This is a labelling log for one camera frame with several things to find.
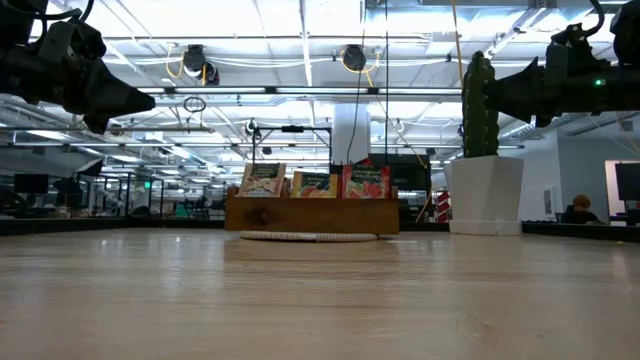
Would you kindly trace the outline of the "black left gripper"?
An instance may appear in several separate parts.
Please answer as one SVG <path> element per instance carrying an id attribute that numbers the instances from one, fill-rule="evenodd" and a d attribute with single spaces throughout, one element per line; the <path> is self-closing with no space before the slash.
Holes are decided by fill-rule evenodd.
<path id="1" fill-rule="evenodd" d="M 0 94 L 36 105 L 48 102 L 83 115 L 104 134 L 111 118 L 149 111 L 155 99 L 115 77 L 102 61 L 106 48 L 27 46 L 0 48 Z"/>

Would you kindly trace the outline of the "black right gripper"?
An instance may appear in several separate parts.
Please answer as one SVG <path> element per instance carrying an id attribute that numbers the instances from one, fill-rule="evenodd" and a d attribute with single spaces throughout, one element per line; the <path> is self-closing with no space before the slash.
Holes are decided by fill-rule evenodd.
<path id="1" fill-rule="evenodd" d="M 565 113 L 599 115 L 640 111 L 640 65 L 610 66 L 570 74 L 538 65 L 482 86 L 485 105 L 537 128 Z"/>

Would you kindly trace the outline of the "red tea bag packet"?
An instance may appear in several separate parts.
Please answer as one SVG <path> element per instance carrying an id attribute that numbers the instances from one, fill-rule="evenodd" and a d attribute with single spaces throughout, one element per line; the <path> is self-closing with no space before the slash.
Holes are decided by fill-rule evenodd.
<path id="1" fill-rule="evenodd" d="M 389 166 L 344 165 L 341 176 L 343 199 L 387 199 L 391 194 Z"/>

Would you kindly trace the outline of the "orange tea bag packet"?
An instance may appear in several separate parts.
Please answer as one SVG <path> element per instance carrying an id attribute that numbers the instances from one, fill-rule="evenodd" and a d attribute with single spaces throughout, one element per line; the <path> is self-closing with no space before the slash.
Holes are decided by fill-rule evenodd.
<path id="1" fill-rule="evenodd" d="M 295 172 L 292 196 L 294 198 L 337 198 L 338 180 L 336 174 Z"/>

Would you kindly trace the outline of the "brown wooden tea box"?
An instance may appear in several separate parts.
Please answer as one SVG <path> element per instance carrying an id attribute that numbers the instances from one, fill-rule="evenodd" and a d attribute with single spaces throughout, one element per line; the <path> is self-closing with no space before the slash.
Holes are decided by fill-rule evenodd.
<path id="1" fill-rule="evenodd" d="M 227 231 L 395 235 L 395 199 L 247 198 L 228 190 Z"/>

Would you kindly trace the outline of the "green cactus plant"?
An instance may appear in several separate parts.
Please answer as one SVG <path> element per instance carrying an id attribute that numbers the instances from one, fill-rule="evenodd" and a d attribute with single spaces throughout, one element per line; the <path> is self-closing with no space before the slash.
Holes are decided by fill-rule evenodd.
<path id="1" fill-rule="evenodd" d="M 462 83 L 462 138 L 465 158 L 498 154 L 498 112 L 485 104 L 483 86 L 495 80 L 495 69 L 482 51 L 473 54 Z"/>

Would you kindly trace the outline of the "white hexagonal planter pot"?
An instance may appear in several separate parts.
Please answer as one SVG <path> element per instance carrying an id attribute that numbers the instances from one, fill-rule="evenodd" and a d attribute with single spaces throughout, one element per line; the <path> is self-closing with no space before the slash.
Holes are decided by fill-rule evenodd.
<path id="1" fill-rule="evenodd" d="M 453 160 L 444 167 L 453 234 L 519 236 L 524 161 L 484 156 Z"/>

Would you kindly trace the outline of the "black computer monitor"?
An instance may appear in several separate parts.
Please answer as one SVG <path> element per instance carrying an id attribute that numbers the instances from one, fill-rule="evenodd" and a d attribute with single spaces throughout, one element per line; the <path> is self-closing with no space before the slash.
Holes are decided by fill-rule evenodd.
<path id="1" fill-rule="evenodd" d="M 15 174 L 13 191 L 19 194 L 46 194 L 49 190 L 48 174 Z"/>

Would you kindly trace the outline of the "person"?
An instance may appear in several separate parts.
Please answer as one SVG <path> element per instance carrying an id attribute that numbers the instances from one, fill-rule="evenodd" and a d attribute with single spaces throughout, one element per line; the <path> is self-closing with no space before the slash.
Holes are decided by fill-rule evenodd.
<path id="1" fill-rule="evenodd" d="M 591 201 L 583 194 L 573 198 L 572 203 L 562 213 L 560 222 L 563 224 L 585 225 L 597 224 L 600 220 L 590 211 Z"/>

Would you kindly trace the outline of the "red white striped object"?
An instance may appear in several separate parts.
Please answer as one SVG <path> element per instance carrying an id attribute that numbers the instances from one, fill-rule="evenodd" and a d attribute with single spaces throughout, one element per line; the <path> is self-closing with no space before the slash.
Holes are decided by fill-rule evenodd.
<path id="1" fill-rule="evenodd" d="M 448 223 L 450 219 L 450 194 L 443 191 L 437 194 L 435 204 L 435 215 L 438 223 Z"/>

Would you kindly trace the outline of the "black wall screen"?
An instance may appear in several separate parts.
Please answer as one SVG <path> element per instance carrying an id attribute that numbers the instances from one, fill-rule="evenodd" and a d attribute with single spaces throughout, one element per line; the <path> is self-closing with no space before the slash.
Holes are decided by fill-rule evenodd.
<path id="1" fill-rule="evenodd" d="M 617 163 L 615 172 L 619 199 L 640 201 L 640 163 Z"/>

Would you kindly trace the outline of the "black metal gantry frame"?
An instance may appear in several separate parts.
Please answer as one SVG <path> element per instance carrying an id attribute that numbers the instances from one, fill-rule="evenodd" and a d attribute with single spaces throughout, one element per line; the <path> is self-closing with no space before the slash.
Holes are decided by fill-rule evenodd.
<path id="1" fill-rule="evenodd" d="M 315 126 L 302 126 L 302 125 L 283 125 L 283 126 L 266 126 L 260 127 L 253 126 L 251 133 L 251 162 L 256 162 L 257 149 L 262 145 L 266 147 L 276 147 L 275 143 L 266 144 L 265 140 L 274 132 L 299 134 L 304 132 L 311 132 L 316 138 L 328 149 L 328 159 L 326 163 L 328 166 L 333 164 L 333 133 L 330 127 L 315 127 Z"/>

